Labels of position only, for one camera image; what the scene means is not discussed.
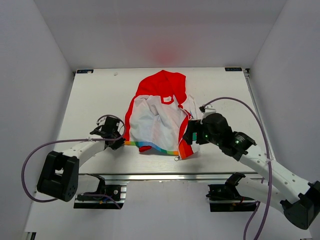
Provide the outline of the red rainbow kids jacket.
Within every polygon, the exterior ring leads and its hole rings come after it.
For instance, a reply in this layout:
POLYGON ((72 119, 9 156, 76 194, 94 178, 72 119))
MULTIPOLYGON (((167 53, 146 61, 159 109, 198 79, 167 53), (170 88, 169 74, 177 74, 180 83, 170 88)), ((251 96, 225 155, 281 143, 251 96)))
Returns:
POLYGON ((143 79, 125 114, 125 144, 141 153, 155 149, 182 160, 199 152, 183 139, 190 120, 199 120, 195 99, 187 93, 186 76, 161 70, 143 79))

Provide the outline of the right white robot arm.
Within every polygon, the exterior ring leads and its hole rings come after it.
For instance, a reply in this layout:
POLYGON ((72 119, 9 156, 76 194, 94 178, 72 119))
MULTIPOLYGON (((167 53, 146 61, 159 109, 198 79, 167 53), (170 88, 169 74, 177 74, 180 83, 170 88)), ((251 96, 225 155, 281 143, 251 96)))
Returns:
POLYGON ((262 202, 302 230, 307 230, 320 213, 319 181, 311 183, 268 158, 255 140, 243 132, 233 131, 221 114, 210 113, 203 119, 190 120, 183 139, 190 146, 194 143, 216 145, 225 155, 250 167, 269 183, 266 186, 235 172, 224 184, 229 198, 247 197, 262 202))

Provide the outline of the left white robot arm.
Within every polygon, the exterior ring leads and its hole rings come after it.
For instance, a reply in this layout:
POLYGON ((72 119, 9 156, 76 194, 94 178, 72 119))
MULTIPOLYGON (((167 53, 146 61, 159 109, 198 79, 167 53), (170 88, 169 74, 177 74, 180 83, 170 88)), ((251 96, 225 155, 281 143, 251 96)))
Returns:
POLYGON ((120 118, 104 115, 97 120, 97 127, 89 133, 88 138, 66 150, 48 153, 37 191, 64 202, 70 201, 77 192, 80 167, 105 149, 116 150, 124 145, 125 138, 120 133, 120 125, 124 125, 120 118))

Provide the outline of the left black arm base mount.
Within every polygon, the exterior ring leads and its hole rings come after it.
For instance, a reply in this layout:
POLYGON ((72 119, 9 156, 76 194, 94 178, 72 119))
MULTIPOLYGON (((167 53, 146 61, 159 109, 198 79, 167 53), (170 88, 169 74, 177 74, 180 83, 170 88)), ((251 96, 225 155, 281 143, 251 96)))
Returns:
POLYGON ((80 175, 73 208, 120 210, 125 203, 126 194, 126 182, 98 174, 80 175))

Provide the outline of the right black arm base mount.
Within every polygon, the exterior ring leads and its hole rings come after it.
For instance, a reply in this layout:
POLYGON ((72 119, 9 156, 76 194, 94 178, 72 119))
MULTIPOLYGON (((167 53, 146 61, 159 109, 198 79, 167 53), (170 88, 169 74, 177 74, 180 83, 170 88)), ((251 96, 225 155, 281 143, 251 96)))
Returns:
POLYGON ((209 184, 206 198, 212 213, 253 212, 258 202, 253 198, 242 196, 236 187, 246 176, 233 173, 223 184, 209 184))

